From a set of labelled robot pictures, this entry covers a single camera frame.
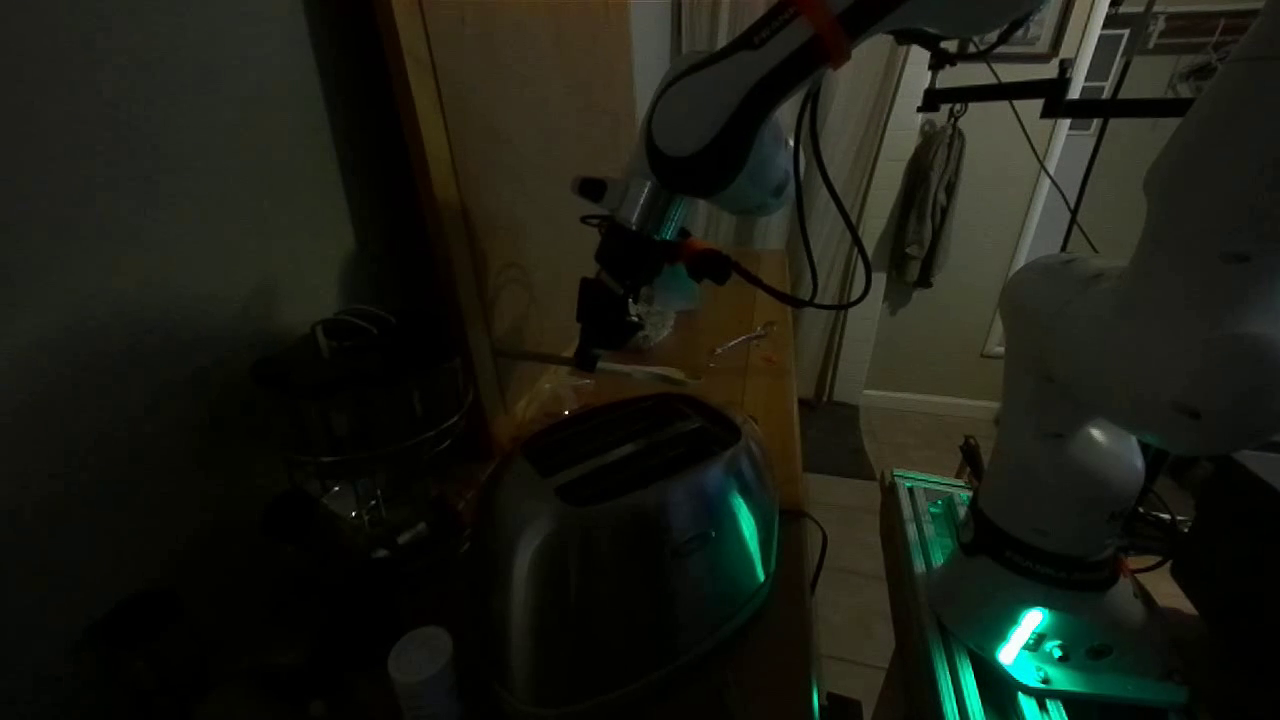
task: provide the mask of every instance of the black cable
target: black cable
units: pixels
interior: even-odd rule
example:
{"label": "black cable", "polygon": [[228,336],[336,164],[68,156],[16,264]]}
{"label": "black cable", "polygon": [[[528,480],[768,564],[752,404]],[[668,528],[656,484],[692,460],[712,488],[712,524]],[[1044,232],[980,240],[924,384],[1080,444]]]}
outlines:
{"label": "black cable", "polygon": [[[1132,68],[1132,44],[1124,44],[1124,64],[1120,64],[1120,76],[1116,76],[1116,84],[1112,84],[1108,104],[1120,100],[1120,92],[1124,92],[1124,84],[1128,84],[1128,68]],[[1080,176],[1080,196],[1084,196],[1084,188],[1092,184],[1092,168],[1096,168],[1096,156],[1100,156],[1104,144],[1108,144],[1108,132],[1112,132],[1112,116],[1104,116],[1104,124],[1096,128],[1096,140],[1092,140],[1092,148],[1088,148],[1088,164],[1084,164],[1084,176]]]}
{"label": "black cable", "polygon": [[1128,520],[1128,548],[1132,548],[1132,552],[1164,552],[1164,548],[1172,548],[1180,536],[1184,536],[1184,528],[1176,524],[1176,516],[1168,512],[1168,504],[1164,504],[1164,512],[1144,508],[1144,512],[1136,512],[1136,516]]}
{"label": "black cable", "polygon": [[816,560],[808,576],[808,596],[812,596],[828,568],[832,532],[812,512],[796,512],[796,516],[804,516],[816,528]]}
{"label": "black cable", "polygon": [[808,112],[812,164],[816,164],[816,176],[824,180],[828,200],[832,200],[836,212],[840,212],[840,224],[844,224],[844,232],[848,232],[848,240],[852,240],[852,248],[856,248],[856,260],[860,260],[860,268],[864,268],[864,288],[860,288],[852,300],[844,300],[848,308],[856,308],[856,304],[864,304],[864,300],[872,296],[872,284],[876,284],[872,272],[876,272],[876,268],[872,268],[864,232],[856,228],[856,220],[852,220],[852,212],[844,208],[844,196],[840,196],[840,188],[836,188],[836,180],[832,180],[832,172],[828,172],[824,136],[820,136],[820,128],[816,128],[824,88],[812,84],[808,92],[812,92],[812,112]]}
{"label": "black cable", "polygon": [[1140,512],[1148,508],[1148,496],[1160,496],[1156,492],[1156,484],[1160,484],[1160,476],[1168,472],[1168,464],[1172,464],[1172,452],[1164,452],[1164,448],[1156,448],[1156,444],[1136,444],[1140,448],[1140,456],[1144,456],[1144,488],[1136,492],[1136,504],[1132,504],[1132,512],[1128,512],[1128,524],[1132,520],[1140,520]]}
{"label": "black cable", "polygon": [[652,244],[648,236],[636,236],[632,228],[616,224],[612,216],[580,216],[588,228],[596,228],[600,236],[616,236],[620,244],[608,252],[616,268],[656,268],[660,264],[684,264],[692,280],[712,280],[712,284],[724,284],[728,276],[740,276],[748,280],[752,288],[760,288],[764,296],[772,296],[776,304],[788,304],[788,308],[816,308],[816,312],[848,312],[856,308],[860,300],[844,300],[844,304],[816,304],[816,300],[804,300],[804,296],[792,296],[784,288],[772,288],[764,276],[756,276],[752,268],[744,268],[736,256],[720,252],[720,248],[692,248],[684,252],[680,244]]}
{"label": "black cable", "polygon": [[820,272],[816,272],[816,256],[812,256],[812,240],[808,240],[808,216],[804,216],[804,116],[812,112],[812,92],[800,96],[796,108],[796,132],[792,132],[792,180],[796,180],[796,232],[800,232],[800,248],[804,248],[804,264],[808,264],[808,304],[816,304],[820,296]]}
{"label": "black cable", "polygon": [[1008,112],[1012,112],[1012,120],[1016,120],[1016,132],[1024,136],[1028,152],[1036,156],[1040,176],[1056,188],[1056,196],[1060,196],[1064,208],[1072,212],[1068,232],[1076,228],[1076,232],[1084,236],[1084,244],[1092,248],[1092,256],[1100,256],[1096,240],[1092,240],[1088,228],[1080,224],[1080,204],[1072,204],[1072,196],[1064,192],[1064,184],[1048,172],[1048,164],[1044,164],[1044,156],[1040,156],[1040,148],[1036,148],[1036,140],[1032,140],[1032,132],[1028,132],[1024,112],[1020,112],[1012,100],[1004,100],[1004,104],[1008,104]]}
{"label": "black cable", "polygon": [[836,204],[836,216],[860,256],[860,272],[864,272],[864,288],[852,296],[852,300],[836,300],[836,304],[824,304],[824,300],[804,300],[804,296],[792,296],[784,288],[772,288],[764,276],[756,276],[752,268],[744,268],[736,256],[728,252],[704,252],[704,256],[716,256],[720,264],[728,264],[728,272],[736,272],[740,280],[748,280],[752,288],[760,288],[764,296],[772,296],[776,304],[788,304],[788,308],[816,308],[816,312],[852,312],[856,304],[864,304],[872,296],[872,256],[868,256],[868,244],[852,220],[852,212],[844,208],[840,192],[836,192],[836,180],[832,180],[832,168],[828,168],[828,156],[824,156],[824,140],[820,140],[820,128],[816,128],[816,116],[820,116],[820,80],[804,92],[808,112],[804,112],[804,128],[808,128],[808,144],[812,144],[812,164],[816,164],[816,176],[824,184],[824,196]]}
{"label": "black cable", "polygon": [[988,60],[988,56],[996,56],[996,48],[1004,48],[1028,20],[1032,20],[1032,16],[1020,16],[1020,20],[1004,24],[1004,28],[992,36],[992,44],[984,44],[984,48],[968,48],[968,44],[960,44],[956,52],[948,52],[948,48],[928,48],[928,64],[932,64],[932,68],[948,68],[948,64]]}
{"label": "black cable", "polygon": [[1172,556],[1160,556],[1160,560],[1140,564],[1140,568],[1128,568],[1128,572],[1132,572],[1132,576],[1144,576],[1144,572],[1156,572],[1156,568],[1164,568],[1164,564],[1172,564]]}
{"label": "black cable", "polygon": [[988,460],[984,460],[984,444],[976,436],[960,440],[960,464],[956,476],[968,484],[984,484],[988,480]]}

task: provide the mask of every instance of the green light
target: green light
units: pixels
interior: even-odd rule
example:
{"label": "green light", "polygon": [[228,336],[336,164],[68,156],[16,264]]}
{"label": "green light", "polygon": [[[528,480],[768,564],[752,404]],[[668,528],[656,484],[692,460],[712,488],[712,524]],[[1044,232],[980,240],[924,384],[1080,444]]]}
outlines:
{"label": "green light", "polygon": [[748,552],[752,552],[752,568],[756,568],[756,580],[764,584],[764,548],[760,548],[760,524],[748,508],[748,500],[740,492],[732,492],[732,520],[736,520],[736,532],[744,536]]}
{"label": "green light", "polygon": [[812,720],[824,716],[824,688],[816,684],[816,676],[808,680],[808,712],[812,712]]}
{"label": "green light", "polygon": [[1032,640],[1032,632],[1044,624],[1044,608],[1024,608],[1024,616],[1016,616],[1012,632],[1004,636],[996,660],[1008,668]]}

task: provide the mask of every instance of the green led light strip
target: green led light strip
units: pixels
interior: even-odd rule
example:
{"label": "green led light strip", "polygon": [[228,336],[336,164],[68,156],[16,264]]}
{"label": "green led light strip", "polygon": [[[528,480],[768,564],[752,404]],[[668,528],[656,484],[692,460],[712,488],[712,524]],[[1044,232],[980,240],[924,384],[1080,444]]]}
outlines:
{"label": "green led light strip", "polygon": [[1008,668],[1028,648],[1028,640],[1044,620],[1048,620],[1044,608],[1024,608],[1024,616],[1016,616],[1012,632],[1004,636],[996,660]]}
{"label": "green led light strip", "polygon": [[756,580],[764,584],[764,548],[760,548],[760,524],[748,508],[748,500],[740,492],[732,492],[732,524],[736,532],[744,536],[748,552],[752,552],[752,568],[756,568]]}

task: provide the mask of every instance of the wall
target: wall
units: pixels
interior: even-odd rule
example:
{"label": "wall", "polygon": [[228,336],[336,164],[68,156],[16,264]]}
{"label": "wall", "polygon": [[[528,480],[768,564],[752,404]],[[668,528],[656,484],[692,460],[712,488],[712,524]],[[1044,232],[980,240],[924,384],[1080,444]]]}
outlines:
{"label": "wall", "polygon": [[[1192,60],[1196,56],[1136,56],[1124,96],[1164,96],[1168,76]],[[1148,168],[1176,128],[1180,120],[1124,120],[1108,128],[1080,204],[1080,224],[1100,244],[1104,260],[1124,264],[1132,256],[1148,216]]]}
{"label": "wall", "polygon": [[[888,36],[872,36],[852,48],[848,64],[836,68],[824,84],[824,156],[840,184],[840,196],[852,220],[868,220],[872,172],[880,164],[888,116],[896,104],[904,72],[904,48]],[[824,280],[824,300],[852,296],[864,276],[852,252],[852,236],[836,216],[836,204],[820,188],[816,172],[808,172],[808,236],[816,244],[816,264]],[[800,232],[792,228],[792,268],[804,276]],[[868,380],[868,340],[876,336],[876,292],[852,312],[800,312],[800,392],[816,400],[860,400]]]}
{"label": "wall", "polygon": [[676,60],[676,0],[632,0],[632,108],[636,128]]}
{"label": "wall", "polygon": [[[424,4],[448,140],[496,348],[568,352],[592,212],[576,176],[620,176],[636,148],[632,8],[564,0]],[[536,364],[504,364],[520,396]]]}
{"label": "wall", "polygon": [[80,632],[256,528],[244,372],[352,224],[300,0],[16,0],[0,84],[0,712],[108,716]]}
{"label": "wall", "polygon": [[[1076,56],[1092,4],[1080,0],[1068,20],[1064,52]],[[996,64],[1004,80],[1052,76],[1052,64]],[[884,160],[876,168],[868,200],[868,240],[880,244],[884,216],[900,188],[900,172],[916,144],[920,116],[912,104],[928,84],[928,64],[912,52],[904,76],[904,104],[884,140]],[[944,84],[992,84],[984,64],[956,68]],[[1052,124],[1040,120],[1040,104],[1020,104],[1032,140],[1048,148]],[[1024,148],[1008,104],[976,104],[964,116],[968,156],[960,172],[960,196],[952,208],[948,260],[936,288],[916,292],[896,316],[880,316],[880,336],[872,348],[868,388],[876,392],[920,392],[920,396],[964,396],[996,400],[1000,364],[984,360],[984,340],[996,316],[996,296],[1008,276],[1020,228],[1036,192],[1036,160]]]}

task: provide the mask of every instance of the electrical wire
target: electrical wire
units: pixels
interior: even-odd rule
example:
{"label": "electrical wire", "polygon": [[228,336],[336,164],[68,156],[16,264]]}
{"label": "electrical wire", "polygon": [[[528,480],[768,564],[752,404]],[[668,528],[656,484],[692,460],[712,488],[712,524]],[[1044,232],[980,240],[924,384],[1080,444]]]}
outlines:
{"label": "electrical wire", "polygon": [[816,128],[824,88],[812,84],[808,92],[812,92],[812,112],[808,112],[812,164],[816,164],[816,176],[824,180],[828,200],[836,204],[836,216],[840,216],[840,224],[844,224],[844,232],[848,232],[848,240],[852,240],[852,248],[856,248],[856,260],[860,260],[860,268],[864,268],[864,288],[848,300],[848,308],[856,308],[856,304],[864,304],[864,300],[872,296],[872,284],[876,284],[872,272],[876,272],[876,268],[872,268],[872,252],[868,252],[868,244],[864,244],[864,232],[856,228],[856,220],[852,220],[852,212],[844,208],[844,196],[840,196],[840,188],[836,188],[836,180],[832,180],[832,172],[828,172],[824,136],[820,136],[820,128]]}
{"label": "electrical wire", "polygon": [[796,132],[792,132],[792,184],[796,184],[796,232],[800,232],[800,248],[804,248],[804,264],[808,264],[808,304],[816,304],[820,296],[820,272],[816,272],[816,256],[812,256],[812,240],[808,240],[808,216],[804,216],[804,116],[812,112],[812,96],[800,96],[796,108]]}
{"label": "electrical wire", "polygon": [[1040,176],[1056,188],[1056,196],[1060,196],[1064,208],[1072,212],[1068,228],[1076,228],[1076,232],[1084,236],[1088,252],[1100,256],[1096,240],[1092,240],[1088,228],[1080,224],[1080,204],[1076,204],[1076,200],[1064,192],[1064,184],[1048,172],[1048,164],[1044,164],[1044,156],[1040,156],[1040,148],[1036,148],[1036,140],[1032,140],[1032,128],[1028,128],[1024,112],[1020,112],[1012,100],[1004,100],[1004,104],[1008,104],[1008,112],[1012,112],[1012,120],[1016,120],[1016,132],[1024,136],[1024,144],[1028,144]]}
{"label": "electrical wire", "polygon": [[1156,500],[1164,500],[1160,492],[1156,492],[1156,484],[1160,484],[1160,476],[1168,472],[1168,464],[1172,464],[1172,452],[1164,452],[1164,448],[1156,448],[1156,444],[1136,444],[1140,448],[1140,456],[1144,456],[1144,488],[1136,492],[1136,504],[1132,504],[1132,512],[1128,512],[1128,524],[1136,524],[1140,516],[1144,516],[1144,508],[1148,508],[1148,500],[1156,496]]}
{"label": "electrical wire", "polygon": [[1004,28],[992,36],[992,44],[980,44],[980,48],[968,48],[968,40],[960,40],[956,52],[948,52],[948,48],[936,44],[936,48],[928,48],[928,60],[932,60],[932,68],[988,60],[988,56],[996,56],[996,48],[1004,48],[1028,20],[1032,20],[1032,16],[1020,16],[1020,20],[1004,24]]}
{"label": "electrical wire", "polygon": [[1172,556],[1156,556],[1152,564],[1136,564],[1136,568],[1128,568],[1132,576],[1144,576],[1144,572],[1156,572],[1156,568],[1164,568],[1164,564],[1172,564]]}
{"label": "electrical wire", "polygon": [[[1108,104],[1116,104],[1116,100],[1120,100],[1120,92],[1124,92],[1124,84],[1128,84],[1128,72],[1132,72],[1132,44],[1124,44],[1124,64],[1120,64],[1120,76],[1116,76],[1116,84],[1112,84]],[[1104,144],[1108,144],[1108,132],[1112,132],[1112,116],[1104,116],[1104,120],[1100,120],[1100,128],[1096,128],[1096,140],[1092,140],[1092,152],[1088,152],[1088,164],[1084,164],[1080,188],[1088,188],[1092,168],[1096,168],[1096,156],[1100,156],[1100,152],[1104,152]]]}
{"label": "electrical wire", "polygon": [[848,232],[848,244],[852,244],[856,260],[860,260],[864,284],[860,284],[856,296],[828,304],[828,300],[804,300],[804,296],[792,296],[792,292],[768,284],[764,276],[756,276],[752,268],[744,268],[736,256],[724,256],[724,264],[728,264],[740,280],[748,280],[752,288],[760,288],[764,296],[772,296],[776,304],[812,308],[812,312],[852,312],[852,308],[860,308],[860,304],[872,296],[872,284],[876,284],[876,276],[872,276],[872,252],[868,252],[868,244],[864,244],[852,212],[844,208],[844,196],[840,196],[840,188],[836,188],[836,180],[832,180],[832,168],[828,168],[828,156],[824,156],[824,140],[820,140],[820,128],[816,128],[816,116],[820,116],[820,80],[808,84],[800,108],[804,108],[804,104],[808,104],[808,112],[804,112],[804,132],[796,136],[796,144],[804,148],[804,136],[808,136],[816,176],[820,176],[820,184],[824,184],[824,196],[836,204],[836,216],[840,216],[840,224],[844,224],[844,232]]}
{"label": "electrical wire", "polygon": [[808,572],[808,596],[812,596],[816,584],[824,580],[824,568],[828,568],[832,532],[812,512],[796,512],[796,516],[804,516],[816,528],[816,560],[812,560],[812,572]]}
{"label": "electrical wire", "polygon": [[960,464],[956,476],[968,480],[972,488],[980,488],[988,480],[988,460],[984,460],[984,444],[976,436],[960,440]]}

